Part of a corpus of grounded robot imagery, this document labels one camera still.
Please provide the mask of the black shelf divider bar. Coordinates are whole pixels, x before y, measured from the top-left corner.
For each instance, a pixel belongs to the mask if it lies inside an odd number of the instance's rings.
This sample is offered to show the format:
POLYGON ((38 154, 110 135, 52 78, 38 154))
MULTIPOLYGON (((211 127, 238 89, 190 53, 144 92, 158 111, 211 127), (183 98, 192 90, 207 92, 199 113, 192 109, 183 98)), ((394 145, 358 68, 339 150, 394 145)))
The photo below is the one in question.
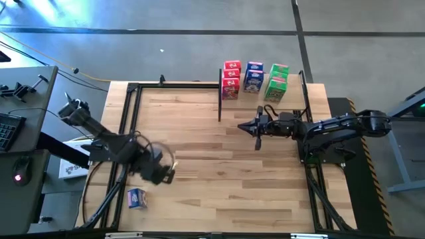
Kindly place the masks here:
POLYGON ((218 122, 221 122, 222 117, 222 69, 218 73, 218 122))

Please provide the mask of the black desk clamp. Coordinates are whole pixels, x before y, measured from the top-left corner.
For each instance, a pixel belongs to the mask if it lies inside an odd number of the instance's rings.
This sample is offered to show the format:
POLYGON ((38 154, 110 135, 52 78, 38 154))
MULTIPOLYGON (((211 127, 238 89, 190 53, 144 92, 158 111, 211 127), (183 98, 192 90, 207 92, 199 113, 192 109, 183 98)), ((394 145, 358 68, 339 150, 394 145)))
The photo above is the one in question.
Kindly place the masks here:
POLYGON ((38 75, 39 79, 32 85, 23 85, 20 84, 19 82, 17 82, 15 84, 15 88, 14 89, 9 89, 8 86, 6 85, 0 85, 0 97, 1 98, 16 98, 19 101, 26 103, 24 97, 28 94, 28 93, 35 93, 36 87, 41 83, 41 82, 46 82, 47 84, 49 83, 49 81, 47 80, 47 78, 45 78, 42 75, 38 75))

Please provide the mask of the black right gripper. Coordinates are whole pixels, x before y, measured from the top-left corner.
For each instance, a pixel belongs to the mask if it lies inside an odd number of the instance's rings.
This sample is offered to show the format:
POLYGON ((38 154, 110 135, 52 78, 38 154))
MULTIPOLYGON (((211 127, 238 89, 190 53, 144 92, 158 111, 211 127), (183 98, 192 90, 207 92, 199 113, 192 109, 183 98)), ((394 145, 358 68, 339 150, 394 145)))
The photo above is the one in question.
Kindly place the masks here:
POLYGON ((295 128, 301 124, 301 121, 292 114, 284 112, 285 119, 272 119, 268 114, 263 114, 264 108, 258 106, 256 118, 251 121, 238 124, 241 129, 249 134, 254 134, 256 138, 255 150, 260 150, 262 146, 263 135, 292 137, 295 128))

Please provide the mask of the black desk support beam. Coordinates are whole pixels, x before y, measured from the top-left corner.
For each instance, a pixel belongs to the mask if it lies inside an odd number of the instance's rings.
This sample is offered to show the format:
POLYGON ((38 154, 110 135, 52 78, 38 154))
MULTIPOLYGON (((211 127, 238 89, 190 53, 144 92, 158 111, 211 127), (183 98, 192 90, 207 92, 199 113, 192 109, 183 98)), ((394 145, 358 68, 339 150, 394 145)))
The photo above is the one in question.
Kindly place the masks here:
POLYGON ((51 154, 65 159, 81 168, 88 169, 89 156, 43 132, 40 133, 36 149, 46 149, 51 154))

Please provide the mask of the black backlit keyboard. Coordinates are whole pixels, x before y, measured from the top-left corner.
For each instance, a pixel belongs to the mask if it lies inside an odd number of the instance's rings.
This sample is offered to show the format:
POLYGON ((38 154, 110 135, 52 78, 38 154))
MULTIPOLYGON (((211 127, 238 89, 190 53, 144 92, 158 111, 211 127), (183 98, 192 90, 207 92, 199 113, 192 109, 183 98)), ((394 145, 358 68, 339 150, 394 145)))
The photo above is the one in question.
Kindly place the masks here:
POLYGON ((0 113, 0 152, 7 152, 13 146, 25 124, 26 118, 0 113))

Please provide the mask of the black aluminium frame crossbar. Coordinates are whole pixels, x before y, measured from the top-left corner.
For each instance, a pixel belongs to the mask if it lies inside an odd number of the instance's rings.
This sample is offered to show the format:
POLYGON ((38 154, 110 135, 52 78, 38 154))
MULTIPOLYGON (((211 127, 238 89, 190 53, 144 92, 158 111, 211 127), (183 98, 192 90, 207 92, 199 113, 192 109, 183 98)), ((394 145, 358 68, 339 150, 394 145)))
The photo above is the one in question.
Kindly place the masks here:
MULTIPOLYGON (((72 230, 59 230, 56 232, 37 232, 26 234, 0 235, 0 239, 104 239, 106 233, 119 232, 113 228, 76 228, 72 230)), ((210 239, 211 232, 140 232, 142 238, 138 239, 210 239)), ((291 239, 289 232, 221 232, 223 239, 291 239)), ((318 233, 326 234, 329 239, 419 239, 403 236, 387 236, 379 234, 363 234, 361 232, 342 232, 320 230, 318 233)))

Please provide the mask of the silver metal bracket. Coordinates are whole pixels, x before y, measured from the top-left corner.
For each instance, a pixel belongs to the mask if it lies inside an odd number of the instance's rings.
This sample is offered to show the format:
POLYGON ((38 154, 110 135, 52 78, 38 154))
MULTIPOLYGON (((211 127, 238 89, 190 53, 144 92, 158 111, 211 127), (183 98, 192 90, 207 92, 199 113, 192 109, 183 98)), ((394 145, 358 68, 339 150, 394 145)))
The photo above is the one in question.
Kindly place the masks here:
POLYGON ((291 239, 329 239, 326 234, 291 233, 291 239))
POLYGON ((140 232, 111 232, 106 233, 104 239, 138 239, 142 237, 143 234, 140 232))

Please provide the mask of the grey metal stand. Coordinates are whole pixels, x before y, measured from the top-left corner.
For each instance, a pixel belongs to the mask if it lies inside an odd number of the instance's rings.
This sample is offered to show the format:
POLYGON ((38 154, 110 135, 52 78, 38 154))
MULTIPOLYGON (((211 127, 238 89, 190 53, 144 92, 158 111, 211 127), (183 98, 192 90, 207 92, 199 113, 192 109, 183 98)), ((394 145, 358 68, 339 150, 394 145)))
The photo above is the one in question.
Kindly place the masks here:
POLYGON ((384 137, 368 139, 378 163, 388 163, 395 174, 386 186, 390 194, 425 191, 425 118, 412 115, 412 109, 425 103, 425 87, 409 95, 387 112, 391 131, 384 137))

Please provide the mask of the black aluminium table frame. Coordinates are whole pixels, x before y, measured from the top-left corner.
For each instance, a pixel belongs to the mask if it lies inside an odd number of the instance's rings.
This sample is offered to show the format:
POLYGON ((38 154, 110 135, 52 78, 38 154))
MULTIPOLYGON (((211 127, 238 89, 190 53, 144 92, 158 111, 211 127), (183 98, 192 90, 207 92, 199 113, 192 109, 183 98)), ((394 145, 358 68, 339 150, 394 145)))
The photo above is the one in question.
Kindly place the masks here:
MULTIPOLYGON (((135 127, 137 123, 137 117, 139 114, 139 107, 141 105, 141 95, 144 88, 158 88, 158 89, 217 89, 218 90, 218 82, 217 83, 208 83, 208 82, 184 82, 184 83, 166 83, 163 84, 158 83, 129 83, 126 89, 126 97, 124 100, 124 106, 120 121, 120 127, 117 134, 128 134, 128 133, 137 133, 141 136, 138 138, 139 142, 142 145, 146 145, 148 138, 138 132, 135 127)), ((158 148, 163 153, 163 158, 161 160, 162 165, 177 165, 175 161, 175 156, 170 150, 168 146, 159 142, 158 145, 161 148, 158 148)), ((95 169, 97 169, 103 162, 106 161, 92 161, 96 162, 97 165, 95 169)), ((111 227, 117 229, 120 222, 120 215, 122 211, 122 201, 124 196, 124 189, 126 187, 126 180, 130 171, 130 167, 127 165, 121 165, 118 163, 112 163, 110 178, 108 181, 108 186, 106 189, 105 199, 102 201, 96 212, 88 219, 85 220, 82 228, 93 229, 97 223, 100 223, 100 227, 104 228, 107 223, 108 213, 110 209, 110 203, 114 197, 117 197, 116 203, 116 211, 114 213, 114 219, 112 221, 111 227)))
POLYGON ((301 88, 306 109, 302 113, 298 112, 297 115, 299 117, 303 115, 306 116, 307 133, 301 137, 301 141, 297 143, 297 148, 300 162, 305 168, 314 230, 316 233, 323 230, 319 220, 316 202, 316 200, 319 199, 324 209, 326 230, 333 231, 333 227, 337 226, 338 231, 353 232, 355 229, 350 227, 343 220, 327 197, 322 169, 324 160, 320 159, 318 156, 318 153, 324 152, 326 146, 347 140, 353 134, 348 131, 347 126, 343 125, 339 118, 331 118, 318 123, 313 122, 304 71, 301 70, 298 75, 301 80, 301 88))

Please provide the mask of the grey desk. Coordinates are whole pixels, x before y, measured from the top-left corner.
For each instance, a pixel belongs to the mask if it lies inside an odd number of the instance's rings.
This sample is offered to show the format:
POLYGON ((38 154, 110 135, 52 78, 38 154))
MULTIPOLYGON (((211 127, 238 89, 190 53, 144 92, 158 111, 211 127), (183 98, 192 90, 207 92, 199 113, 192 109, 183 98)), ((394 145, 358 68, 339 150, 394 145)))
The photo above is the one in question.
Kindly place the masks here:
POLYGON ((27 233, 35 217, 50 157, 46 149, 36 147, 57 73, 56 66, 0 68, 1 85, 14 88, 20 83, 35 88, 22 100, 0 97, 0 113, 26 119, 10 150, 0 152, 0 236, 27 233), (13 182, 13 166, 22 157, 31 160, 31 179, 24 186, 13 182))

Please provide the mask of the black computer mouse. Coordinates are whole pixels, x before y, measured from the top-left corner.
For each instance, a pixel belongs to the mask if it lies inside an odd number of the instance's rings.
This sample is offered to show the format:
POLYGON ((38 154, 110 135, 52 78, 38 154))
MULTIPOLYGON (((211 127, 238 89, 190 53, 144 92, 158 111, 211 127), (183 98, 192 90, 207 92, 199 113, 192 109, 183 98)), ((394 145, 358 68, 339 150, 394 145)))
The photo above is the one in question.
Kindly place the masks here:
POLYGON ((22 156, 13 165, 13 181, 17 186, 27 185, 32 178, 32 158, 22 156))

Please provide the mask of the black hazard-striped floor mat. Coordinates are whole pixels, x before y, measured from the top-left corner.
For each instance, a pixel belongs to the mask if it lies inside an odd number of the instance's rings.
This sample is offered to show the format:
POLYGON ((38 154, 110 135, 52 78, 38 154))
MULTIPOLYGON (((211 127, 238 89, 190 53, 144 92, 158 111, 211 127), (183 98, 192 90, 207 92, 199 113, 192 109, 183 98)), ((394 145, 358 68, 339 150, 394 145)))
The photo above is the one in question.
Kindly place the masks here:
POLYGON ((394 236, 394 228, 377 178, 369 148, 363 137, 344 142, 356 153, 344 169, 357 228, 364 233, 394 236))

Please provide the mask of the white printed box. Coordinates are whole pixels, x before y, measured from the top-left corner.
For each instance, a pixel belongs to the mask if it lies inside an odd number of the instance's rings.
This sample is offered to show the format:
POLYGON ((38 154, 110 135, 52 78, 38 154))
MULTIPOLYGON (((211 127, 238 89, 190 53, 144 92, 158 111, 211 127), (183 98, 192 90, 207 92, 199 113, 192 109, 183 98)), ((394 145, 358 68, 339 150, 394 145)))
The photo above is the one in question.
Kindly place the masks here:
MULTIPOLYGON (((76 149, 77 151, 89 156, 90 152, 83 149, 83 145, 89 145, 91 144, 91 139, 73 139, 70 141, 64 141, 64 144, 67 146, 70 146, 73 149, 76 149)), ((65 159, 60 160, 60 167, 58 171, 58 178, 59 179, 71 179, 76 177, 83 177, 88 174, 88 170, 84 169, 80 166, 77 166, 65 159)))

